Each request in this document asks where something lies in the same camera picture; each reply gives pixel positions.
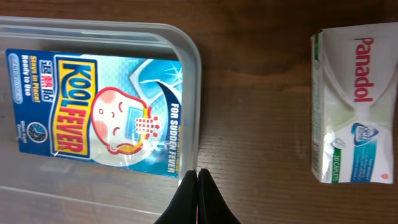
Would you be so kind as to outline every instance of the wood grain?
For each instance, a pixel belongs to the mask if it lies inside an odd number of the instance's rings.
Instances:
[[[198,168],[242,223],[398,223],[397,184],[320,184],[310,171],[309,41],[322,28],[398,21],[398,2],[0,0],[0,15],[183,29],[203,60]]]

